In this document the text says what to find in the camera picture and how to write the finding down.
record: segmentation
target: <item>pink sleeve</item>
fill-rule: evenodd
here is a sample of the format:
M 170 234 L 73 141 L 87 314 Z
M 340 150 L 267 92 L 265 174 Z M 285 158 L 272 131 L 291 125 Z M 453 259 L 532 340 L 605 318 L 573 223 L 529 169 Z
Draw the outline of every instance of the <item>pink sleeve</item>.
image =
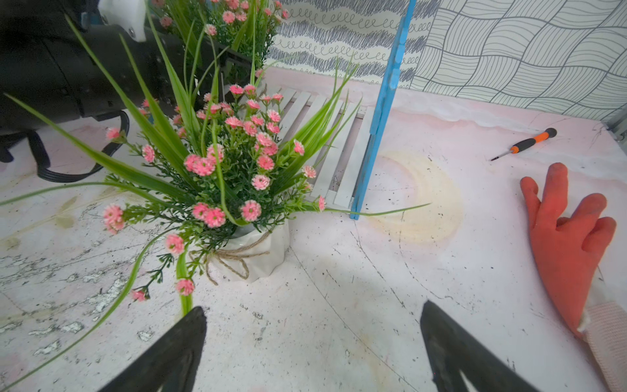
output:
M 611 392 L 627 392 L 627 312 L 616 302 L 584 311 L 584 339 L 603 372 Z

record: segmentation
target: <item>pink marble surface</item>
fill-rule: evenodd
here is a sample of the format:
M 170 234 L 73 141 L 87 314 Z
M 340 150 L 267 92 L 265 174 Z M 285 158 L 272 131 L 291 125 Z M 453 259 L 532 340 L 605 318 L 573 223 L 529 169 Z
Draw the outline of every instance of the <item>pink marble surface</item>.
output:
M 332 88 L 330 78 L 286 70 L 270 70 L 268 83 L 315 93 Z M 377 86 L 349 88 L 351 99 L 374 105 Z M 102 128 L 81 120 L 65 129 L 102 147 L 102 131 L 87 125 Z M 548 126 L 558 129 L 556 138 L 488 161 Z M 43 137 L 53 165 L 91 168 L 52 131 Z M 33 176 L 25 143 L 13 152 L 16 162 L 0 165 L 2 198 L 50 185 Z M 138 164 L 124 149 L 115 157 Z M 400 90 L 364 208 L 432 204 L 359 221 L 301 215 L 290 226 L 286 261 L 270 277 L 245 283 L 223 276 L 217 288 L 201 279 L 194 301 L 205 308 L 208 333 L 195 390 L 434 391 L 418 324 L 427 299 L 540 390 L 603 390 L 586 346 L 548 301 L 527 243 L 518 181 L 528 175 L 542 187 L 556 161 L 571 170 L 568 213 L 591 192 L 608 198 L 606 213 L 618 231 L 601 271 L 626 306 L 627 157 L 598 123 Z M 101 231 L 103 207 L 125 200 L 134 201 L 103 188 L 75 188 L 0 208 L 3 383 L 67 347 L 106 311 L 155 233 L 154 225 L 117 236 Z M 151 251 L 140 281 L 160 252 Z M 99 389 L 173 324 L 179 306 L 172 284 L 167 276 L 151 289 L 152 300 L 124 302 L 15 391 Z M 73 323 L 83 326 L 77 334 L 68 327 Z

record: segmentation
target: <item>white ceramic vase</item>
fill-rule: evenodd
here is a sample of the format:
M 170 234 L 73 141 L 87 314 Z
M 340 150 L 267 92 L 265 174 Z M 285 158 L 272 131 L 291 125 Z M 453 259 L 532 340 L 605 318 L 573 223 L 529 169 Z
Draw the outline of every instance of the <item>white ceramic vase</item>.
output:
M 257 242 L 264 232 L 256 231 L 252 225 L 244 228 L 239 228 L 234 234 L 234 238 L 230 239 L 222 250 L 237 250 Z M 248 267 L 248 279 L 247 282 L 254 282 L 255 280 L 263 277 L 270 276 L 277 266 L 279 266 L 285 260 L 285 251 L 290 246 L 290 228 L 287 222 L 274 227 L 268 237 L 253 246 L 250 249 L 240 252 L 240 256 L 246 262 Z M 257 253 L 265 253 L 264 255 L 246 257 L 246 255 L 253 255 Z M 223 262 L 229 265 L 232 269 L 236 270 L 242 275 L 245 275 L 245 271 L 242 264 L 236 260 L 228 260 L 222 258 Z M 243 280 L 240 276 L 233 273 L 229 268 L 225 267 L 215 258 L 212 258 L 211 263 L 220 270 L 225 276 L 231 280 Z

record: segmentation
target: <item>orange rubber glove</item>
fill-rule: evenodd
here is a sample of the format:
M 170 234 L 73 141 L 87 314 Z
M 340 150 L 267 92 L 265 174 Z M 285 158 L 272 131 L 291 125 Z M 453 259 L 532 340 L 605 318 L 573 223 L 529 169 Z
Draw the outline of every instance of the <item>orange rubber glove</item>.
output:
M 549 297 L 575 335 L 586 305 L 594 271 L 614 236 L 616 222 L 599 219 L 605 196 L 586 196 L 570 218 L 560 218 L 568 205 L 568 169 L 549 167 L 542 202 L 538 185 L 530 177 L 520 180 L 527 204 L 529 237 L 535 264 Z

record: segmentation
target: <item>wavy line pattern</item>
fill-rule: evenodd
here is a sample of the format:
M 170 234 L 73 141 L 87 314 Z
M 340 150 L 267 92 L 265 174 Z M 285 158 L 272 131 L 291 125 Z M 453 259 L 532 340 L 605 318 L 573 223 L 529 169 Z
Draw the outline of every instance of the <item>wavy line pattern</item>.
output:
M 311 68 L 316 70 L 316 73 L 322 73 L 327 75 L 332 75 L 335 73 L 335 65 L 336 61 L 339 61 L 339 69 L 344 71 L 350 62 L 344 58 L 339 58 L 336 60 L 335 58 L 322 59 L 319 58 L 307 51 L 299 51 L 299 52 L 284 52 L 278 49 L 276 46 L 272 46 L 270 48 L 270 57 L 272 58 L 283 58 L 281 61 L 283 64 L 288 65 L 294 70 L 311 72 Z M 357 70 L 355 77 L 356 78 L 364 78 L 366 76 L 375 75 L 379 78 L 383 77 L 383 74 L 386 71 L 386 64 L 381 62 L 371 61 L 368 63 L 361 63 L 359 69 Z M 408 82 L 414 77 L 414 68 L 406 68 L 401 70 L 401 82 Z
M 339 7 L 349 8 L 362 16 L 372 16 L 383 11 L 402 14 L 407 9 L 407 0 L 284 0 L 286 6 L 307 3 L 319 11 L 327 12 Z M 440 0 L 421 1 L 416 4 L 414 18 L 428 18 L 435 14 Z
M 419 0 L 409 27 L 401 86 L 408 87 L 441 0 Z M 361 64 L 356 78 L 381 82 L 407 0 L 285 0 L 290 17 L 278 31 L 268 62 L 285 68 L 332 74 L 335 58 L 344 67 Z
M 443 0 L 410 88 L 607 119 L 627 103 L 627 1 Z
M 286 23 L 281 28 L 281 35 L 286 38 L 306 36 L 321 45 L 342 42 L 355 49 L 368 49 L 373 46 L 390 48 L 394 42 L 394 35 L 386 30 L 371 31 L 368 34 L 357 33 L 346 26 L 334 26 L 330 29 L 319 28 L 307 21 Z M 408 53 L 419 52 L 424 48 L 425 38 L 410 38 L 405 45 Z

